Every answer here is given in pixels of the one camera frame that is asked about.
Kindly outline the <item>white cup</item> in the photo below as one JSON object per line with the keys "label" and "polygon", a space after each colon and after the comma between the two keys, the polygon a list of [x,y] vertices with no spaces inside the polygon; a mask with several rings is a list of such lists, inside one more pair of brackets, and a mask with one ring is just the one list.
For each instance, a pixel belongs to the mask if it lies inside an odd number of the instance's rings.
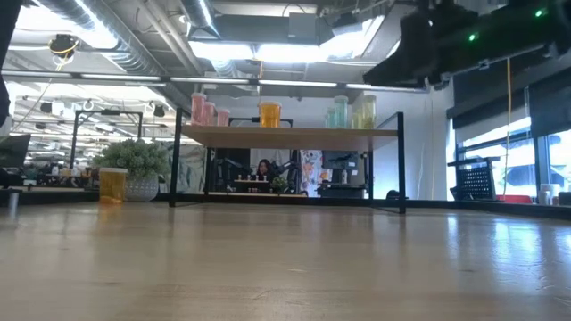
{"label": "white cup", "polygon": [[554,198],[559,195],[560,186],[557,184],[541,184],[538,193],[538,202],[540,205],[550,206],[554,202]]}

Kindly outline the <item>round silver ventilation duct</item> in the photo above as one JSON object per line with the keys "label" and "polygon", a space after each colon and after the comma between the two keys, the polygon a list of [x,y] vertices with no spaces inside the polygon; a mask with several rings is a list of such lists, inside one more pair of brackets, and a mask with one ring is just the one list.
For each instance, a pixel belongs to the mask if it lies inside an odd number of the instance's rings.
{"label": "round silver ventilation duct", "polygon": [[73,33],[128,74],[160,76],[167,69],[150,53],[127,24],[104,0],[38,0]]}

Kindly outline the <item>green potted artificial plant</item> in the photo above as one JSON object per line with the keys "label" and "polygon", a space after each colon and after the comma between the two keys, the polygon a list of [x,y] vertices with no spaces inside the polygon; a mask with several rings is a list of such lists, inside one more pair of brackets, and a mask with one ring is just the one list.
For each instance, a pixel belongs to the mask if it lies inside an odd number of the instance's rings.
{"label": "green potted artificial plant", "polygon": [[95,157],[95,167],[121,168],[128,171],[126,202],[149,202],[160,189],[160,177],[169,170],[169,153],[160,143],[124,140],[110,144]]}

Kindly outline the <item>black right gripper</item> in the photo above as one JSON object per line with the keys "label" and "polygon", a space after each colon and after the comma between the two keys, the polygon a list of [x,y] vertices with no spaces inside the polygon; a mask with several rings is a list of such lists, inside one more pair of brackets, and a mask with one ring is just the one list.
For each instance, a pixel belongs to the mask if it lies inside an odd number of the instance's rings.
{"label": "black right gripper", "polygon": [[401,39],[394,53],[367,71],[363,82],[371,86],[422,87],[440,82],[439,54],[433,27],[436,8],[418,8],[400,20]]}

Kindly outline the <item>black machine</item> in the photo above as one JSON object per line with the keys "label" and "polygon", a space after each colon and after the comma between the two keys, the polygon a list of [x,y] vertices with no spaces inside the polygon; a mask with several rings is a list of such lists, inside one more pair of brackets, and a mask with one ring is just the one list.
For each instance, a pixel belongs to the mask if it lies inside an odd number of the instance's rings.
{"label": "black machine", "polygon": [[367,188],[366,155],[351,151],[324,151],[322,168],[329,175],[322,178],[318,196],[330,199],[363,199]]}

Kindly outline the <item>person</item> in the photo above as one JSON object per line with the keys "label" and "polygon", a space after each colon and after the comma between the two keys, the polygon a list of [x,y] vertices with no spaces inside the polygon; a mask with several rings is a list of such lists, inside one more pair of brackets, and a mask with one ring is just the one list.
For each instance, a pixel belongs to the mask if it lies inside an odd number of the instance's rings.
{"label": "person", "polygon": [[274,179],[275,171],[269,160],[267,159],[260,160],[256,175],[258,178],[264,178],[268,182],[271,182]]}

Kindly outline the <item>red bin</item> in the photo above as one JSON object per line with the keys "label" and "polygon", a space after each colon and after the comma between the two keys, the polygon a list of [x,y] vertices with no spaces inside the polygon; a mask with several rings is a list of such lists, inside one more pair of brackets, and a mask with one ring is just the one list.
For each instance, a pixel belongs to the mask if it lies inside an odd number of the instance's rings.
{"label": "red bin", "polygon": [[506,203],[533,204],[533,198],[528,195],[497,195],[497,200]]}

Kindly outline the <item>wooden shelf with black frame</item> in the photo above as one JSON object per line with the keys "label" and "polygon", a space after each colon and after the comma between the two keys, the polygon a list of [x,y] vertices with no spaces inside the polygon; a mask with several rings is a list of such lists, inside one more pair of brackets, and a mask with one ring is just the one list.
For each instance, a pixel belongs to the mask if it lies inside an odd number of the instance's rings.
{"label": "wooden shelf with black frame", "polygon": [[396,112],[375,129],[331,128],[255,128],[255,127],[201,127],[182,123],[186,111],[176,109],[173,157],[170,170],[169,206],[174,208],[182,199],[177,192],[180,145],[182,136],[193,138],[207,148],[211,157],[213,148],[288,149],[363,151],[367,154],[368,201],[374,201],[374,156],[381,146],[397,142],[398,192],[397,212],[406,212],[406,173],[404,148],[404,115]]}

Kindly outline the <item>long ceiling light bar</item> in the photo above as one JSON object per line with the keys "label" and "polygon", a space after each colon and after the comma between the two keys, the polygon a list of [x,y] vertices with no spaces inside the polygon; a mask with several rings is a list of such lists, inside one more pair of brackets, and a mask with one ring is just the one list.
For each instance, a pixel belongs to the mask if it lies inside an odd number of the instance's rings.
{"label": "long ceiling light bar", "polygon": [[256,78],[206,78],[206,77],[173,77],[173,76],[143,76],[129,74],[108,74],[108,73],[84,73],[66,71],[42,71],[42,70],[1,70],[0,74],[10,78],[47,78],[47,79],[78,79],[94,80],[104,82],[141,83],[143,86],[149,84],[167,83],[187,83],[199,85],[229,85],[229,86],[283,86],[283,87],[308,87],[325,88],[336,90],[363,90],[376,92],[403,92],[424,94],[428,92],[427,87],[391,87],[391,86],[371,86],[367,84],[335,83],[319,81],[293,81],[275,79]]}

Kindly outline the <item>black rig frame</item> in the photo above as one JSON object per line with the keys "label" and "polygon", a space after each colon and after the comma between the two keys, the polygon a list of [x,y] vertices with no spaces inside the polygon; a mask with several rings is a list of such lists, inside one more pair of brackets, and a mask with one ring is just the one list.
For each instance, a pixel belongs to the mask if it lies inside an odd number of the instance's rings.
{"label": "black rig frame", "polygon": [[74,118],[74,122],[73,122],[73,131],[72,131],[71,150],[70,150],[70,168],[71,169],[73,169],[75,166],[76,146],[77,146],[79,127],[81,125],[83,125],[91,116],[93,116],[95,114],[101,114],[104,116],[120,116],[120,115],[136,115],[136,116],[138,116],[137,139],[140,140],[142,138],[144,114],[141,111],[120,111],[120,110],[112,110],[112,109],[104,109],[104,110],[100,110],[100,111],[86,111],[86,110],[75,111],[75,118]]}

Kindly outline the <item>large orange medicine bottle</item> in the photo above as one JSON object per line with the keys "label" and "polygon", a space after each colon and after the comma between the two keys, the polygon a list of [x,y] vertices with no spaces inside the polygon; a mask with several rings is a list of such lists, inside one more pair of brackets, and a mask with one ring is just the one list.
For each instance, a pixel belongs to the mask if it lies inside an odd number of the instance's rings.
{"label": "large orange medicine bottle", "polygon": [[260,102],[260,124],[262,128],[278,128],[281,119],[281,104],[276,102]]}
{"label": "large orange medicine bottle", "polygon": [[128,171],[121,168],[99,169],[99,202],[107,204],[123,203]]}

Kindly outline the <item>black perforated cart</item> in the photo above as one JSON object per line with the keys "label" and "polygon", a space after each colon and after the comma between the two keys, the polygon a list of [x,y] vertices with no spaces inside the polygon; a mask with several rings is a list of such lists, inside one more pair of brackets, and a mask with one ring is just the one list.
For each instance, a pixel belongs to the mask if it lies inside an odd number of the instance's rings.
{"label": "black perforated cart", "polygon": [[497,200],[493,177],[493,163],[500,157],[475,157],[449,162],[448,167],[455,168],[456,185],[451,189],[455,201]]}

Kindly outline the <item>black ceiling dome device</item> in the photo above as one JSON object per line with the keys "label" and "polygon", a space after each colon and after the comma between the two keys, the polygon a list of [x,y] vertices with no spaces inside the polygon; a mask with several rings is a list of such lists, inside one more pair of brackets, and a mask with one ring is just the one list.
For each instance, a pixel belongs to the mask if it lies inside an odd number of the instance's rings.
{"label": "black ceiling dome device", "polygon": [[69,34],[57,34],[48,43],[49,51],[62,59],[70,59],[75,53],[80,41],[77,37]]}

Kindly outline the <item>black computer monitor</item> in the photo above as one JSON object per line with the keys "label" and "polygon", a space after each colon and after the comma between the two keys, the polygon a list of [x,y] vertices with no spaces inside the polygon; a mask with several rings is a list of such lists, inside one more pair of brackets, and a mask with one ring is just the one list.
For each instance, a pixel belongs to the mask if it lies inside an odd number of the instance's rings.
{"label": "black computer monitor", "polygon": [[0,136],[0,168],[18,168],[24,164],[31,135]]}

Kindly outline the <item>colourful floral banner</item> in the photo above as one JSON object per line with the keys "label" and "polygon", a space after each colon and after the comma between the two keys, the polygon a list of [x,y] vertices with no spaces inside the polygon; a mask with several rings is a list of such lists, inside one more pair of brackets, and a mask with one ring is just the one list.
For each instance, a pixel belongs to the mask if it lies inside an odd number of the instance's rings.
{"label": "colourful floral banner", "polygon": [[322,170],[322,151],[301,150],[301,190],[311,198],[317,198]]}

